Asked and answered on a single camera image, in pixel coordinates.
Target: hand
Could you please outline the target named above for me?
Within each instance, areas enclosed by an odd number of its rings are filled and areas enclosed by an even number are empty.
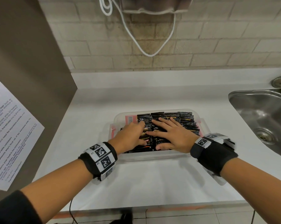
[[[119,131],[113,139],[110,139],[108,143],[114,147],[118,155],[138,145],[146,146],[147,143],[139,139],[140,135],[143,133],[144,127],[144,121],[140,121],[139,124],[130,123]]]
[[[171,143],[161,143],[156,146],[156,149],[172,149],[182,153],[189,153],[191,147],[194,145],[195,141],[199,138],[199,136],[185,129],[172,117],[170,118],[170,120],[163,118],[159,118],[159,120],[160,122],[152,120],[152,123],[164,128],[167,132],[147,131],[146,134],[150,136],[163,137],[165,139],[168,139]]]

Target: plastic container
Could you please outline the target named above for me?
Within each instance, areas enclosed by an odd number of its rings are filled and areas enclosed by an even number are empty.
[[[124,127],[130,122],[137,123],[138,114],[146,114],[153,112],[192,112],[194,120],[200,129],[200,135],[210,133],[208,126],[205,121],[199,117],[199,115],[191,109],[171,109],[171,110],[151,110],[151,111],[139,111],[139,112],[123,112],[114,118],[114,123],[110,125],[109,129],[109,139],[112,139],[117,132],[120,131],[121,127]],[[127,153],[120,154],[118,160],[122,162],[130,161],[140,161],[140,160],[152,160],[152,159],[168,159],[168,158],[179,158],[179,157],[188,157],[190,154],[180,153],[174,150],[159,150],[159,151],[150,151],[150,152],[138,152],[138,153]]]

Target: sink drain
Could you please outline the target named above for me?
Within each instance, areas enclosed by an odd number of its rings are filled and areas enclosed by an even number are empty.
[[[267,129],[258,128],[254,130],[254,133],[263,143],[270,145],[274,145],[276,143],[276,137],[271,131]]]

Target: wristband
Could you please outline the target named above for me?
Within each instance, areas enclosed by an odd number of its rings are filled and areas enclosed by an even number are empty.
[[[210,133],[196,140],[190,150],[190,154],[192,157],[197,158],[203,167],[212,171],[216,176],[220,176],[220,172],[226,162],[238,157],[234,150],[235,143],[228,136]]]
[[[86,149],[80,156],[93,178],[103,181],[115,169],[117,153],[108,142],[97,143]]]

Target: barcode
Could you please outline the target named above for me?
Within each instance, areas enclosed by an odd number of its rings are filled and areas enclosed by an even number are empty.
[[[133,122],[133,116],[128,116],[128,124],[130,124],[131,122]]]

